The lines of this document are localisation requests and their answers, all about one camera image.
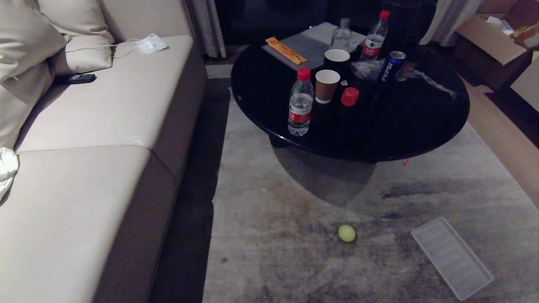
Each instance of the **wooden floor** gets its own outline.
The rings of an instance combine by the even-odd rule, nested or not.
[[[471,86],[468,122],[539,208],[539,149],[485,96],[487,86]]]

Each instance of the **paper cup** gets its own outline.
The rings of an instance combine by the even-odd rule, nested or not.
[[[324,69],[332,70],[343,76],[348,68],[350,54],[347,51],[333,49],[324,53]]]
[[[332,70],[321,70],[316,73],[316,88],[315,99],[317,102],[326,104],[331,101],[337,83],[341,80],[341,76]]]

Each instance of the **bottle label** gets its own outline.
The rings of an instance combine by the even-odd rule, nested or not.
[[[365,45],[363,46],[363,53],[367,56],[377,56],[380,53],[382,44],[384,42],[376,42],[370,39],[365,40]]]
[[[298,108],[290,104],[288,118],[294,123],[305,123],[310,120],[310,110],[313,106]]]

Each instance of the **white cloth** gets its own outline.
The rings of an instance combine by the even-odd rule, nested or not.
[[[202,41],[204,53],[212,58],[226,58],[225,42],[219,25],[215,0],[186,1],[185,5],[196,39]]]
[[[436,13],[429,30],[419,42],[425,45],[437,41],[441,46],[453,46],[458,34],[455,30],[477,12],[485,0],[438,0]]]
[[[11,188],[13,177],[19,170],[19,157],[9,148],[0,148],[0,201]]]

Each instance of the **table leg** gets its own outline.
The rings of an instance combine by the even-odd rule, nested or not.
[[[275,135],[271,135],[271,134],[268,134],[269,136],[269,141],[271,143],[271,145],[274,147],[274,148],[283,148],[283,147],[289,147],[290,144],[288,142],[286,142],[285,140],[275,136]]]

